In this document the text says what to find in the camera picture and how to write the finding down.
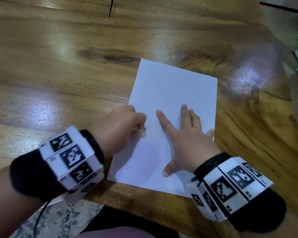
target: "pink clothing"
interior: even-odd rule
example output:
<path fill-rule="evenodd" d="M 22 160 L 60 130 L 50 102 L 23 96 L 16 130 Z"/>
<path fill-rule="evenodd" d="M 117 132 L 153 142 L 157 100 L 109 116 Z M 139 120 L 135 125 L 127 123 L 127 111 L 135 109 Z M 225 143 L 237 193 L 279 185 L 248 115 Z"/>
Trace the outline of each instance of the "pink clothing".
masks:
<path fill-rule="evenodd" d="M 75 238 L 154 238 L 154 236 L 138 228 L 123 226 L 112 229 L 88 231 L 79 234 Z"/>

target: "white paper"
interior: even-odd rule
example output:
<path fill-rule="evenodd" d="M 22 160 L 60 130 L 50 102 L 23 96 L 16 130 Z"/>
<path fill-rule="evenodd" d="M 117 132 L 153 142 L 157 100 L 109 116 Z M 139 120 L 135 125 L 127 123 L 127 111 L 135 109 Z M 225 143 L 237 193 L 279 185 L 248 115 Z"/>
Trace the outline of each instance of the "white paper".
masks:
<path fill-rule="evenodd" d="M 114 156 L 107 179 L 191 197 L 185 191 L 187 181 L 193 177 L 191 173 L 180 171 L 168 178 L 162 176 L 174 151 L 156 110 L 162 110 L 179 130 L 181 105 L 187 104 L 200 116 L 206 133 L 215 126 L 216 92 L 214 77 L 141 59 L 129 104 L 135 106 L 136 112 L 147 115 L 147 134 Z"/>

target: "wood grain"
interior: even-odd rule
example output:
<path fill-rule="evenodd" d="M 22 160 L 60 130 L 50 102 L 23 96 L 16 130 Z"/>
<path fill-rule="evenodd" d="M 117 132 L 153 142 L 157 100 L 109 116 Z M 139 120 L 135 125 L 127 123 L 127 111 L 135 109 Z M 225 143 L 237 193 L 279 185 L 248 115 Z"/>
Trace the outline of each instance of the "wood grain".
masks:
<path fill-rule="evenodd" d="M 0 168 L 128 103 L 141 58 L 218 78 L 215 142 L 298 216 L 298 131 L 257 0 L 0 0 Z M 87 196 L 193 237 L 237 237 L 191 199 L 103 180 Z"/>

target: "black wire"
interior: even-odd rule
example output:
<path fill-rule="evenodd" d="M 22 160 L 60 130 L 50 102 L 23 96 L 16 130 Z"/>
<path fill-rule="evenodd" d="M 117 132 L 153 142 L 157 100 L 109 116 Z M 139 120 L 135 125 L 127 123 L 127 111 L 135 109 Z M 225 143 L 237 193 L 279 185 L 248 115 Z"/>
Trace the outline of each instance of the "black wire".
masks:
<path fill-rule="evenodd" d="M 35 226 L 34 226 L 34 228 L 33 228 L 33 238 L 36 238 L 36 227 L 37 227 L 37 224 L 39 223 L 39 220 L 40 220 L 40 218 L 41 218 L 41 216 L 42 216 L 44 210 L 47 208 L 48 204 L 49 204 L 51 201 L 52 201 L 52 200 L 48 201 L 48 202 L 44 205 L 44 207 L 43 207 L 43 209 L 41 210 L 41 212 L 40 212 L 38 218 L 36 219 Z"/>

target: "person's right hand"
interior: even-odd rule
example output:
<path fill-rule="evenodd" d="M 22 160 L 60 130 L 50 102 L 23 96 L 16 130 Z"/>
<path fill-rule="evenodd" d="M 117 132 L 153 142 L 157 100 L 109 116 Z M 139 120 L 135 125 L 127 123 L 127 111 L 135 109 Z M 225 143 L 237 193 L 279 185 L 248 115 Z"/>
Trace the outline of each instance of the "person's right hand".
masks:
<path fill-rule="evenodd" d="M 174 147 L 174 158 L 163 169 L 164 177 L 169 177 L 180 170 L 194 173 L 206 160 L 221 153 L 213 142 L 214 129 L 204 134 L 200 117 L 194 113 L 193 109 L 188 110 L 187 105 L 183 104 L 181 107 L 182 124 L 179 131 L 161 110 L 157 110 L 157 117 Z"/>

